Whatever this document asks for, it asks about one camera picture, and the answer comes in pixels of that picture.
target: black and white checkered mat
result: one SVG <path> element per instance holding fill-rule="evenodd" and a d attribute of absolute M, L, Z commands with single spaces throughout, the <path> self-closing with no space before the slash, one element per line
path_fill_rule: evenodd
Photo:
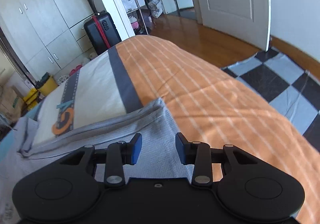
<path fill-rule="evenodd" d="M 272 49 L 223 71 L 262 96 L 320 151 L 320 85 L 314 77 Z"/>

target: orange fabric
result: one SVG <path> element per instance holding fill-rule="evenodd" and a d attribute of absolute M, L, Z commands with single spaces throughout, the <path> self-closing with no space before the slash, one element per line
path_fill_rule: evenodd
<path fill-rule="evenodd" d="M 143 103 L 161 97 L 191 141 L 213 148 L 234 144 L 295 177 L 305 203 L 297 220 L 320 223 L 320 155 L 264 99 L 217 67 L 153 37 L 136 36 L 116 45 Z M 213 165 L 220 180 L 219 165 Z"/>

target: silver screw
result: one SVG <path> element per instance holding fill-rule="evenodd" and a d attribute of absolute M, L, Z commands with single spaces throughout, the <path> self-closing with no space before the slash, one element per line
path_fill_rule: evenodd
<path fill-rule="evenodd" d="M 122 178 L 118 175 L 111 175 L 107 178 L 108 183 L 117 184 L 122 181 Z"/>
<path fill-rule="evenodd" d="M 200 184 L 206 184 L 206 183 L 210 182 L 210 178 L 205 175 L 199 175 L 195 178 L 195 181 Z"/>

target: wardrobe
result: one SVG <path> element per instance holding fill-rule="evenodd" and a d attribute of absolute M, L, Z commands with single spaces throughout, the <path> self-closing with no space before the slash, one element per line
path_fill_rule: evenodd
<path fill-rule="evenodd" d="M 92 47 L 87 0 L 0 0 L 0 27 L 32 76 L 57 74 Z"/>

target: black suitcase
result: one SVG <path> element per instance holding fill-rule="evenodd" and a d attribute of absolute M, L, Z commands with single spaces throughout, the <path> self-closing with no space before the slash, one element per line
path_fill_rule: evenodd
<path fill-rule="evenodd" d="M 111 15 L 106 11 L 92 15 L 84 23 L 84 29 L 98 55 L 121 42 Z"/>

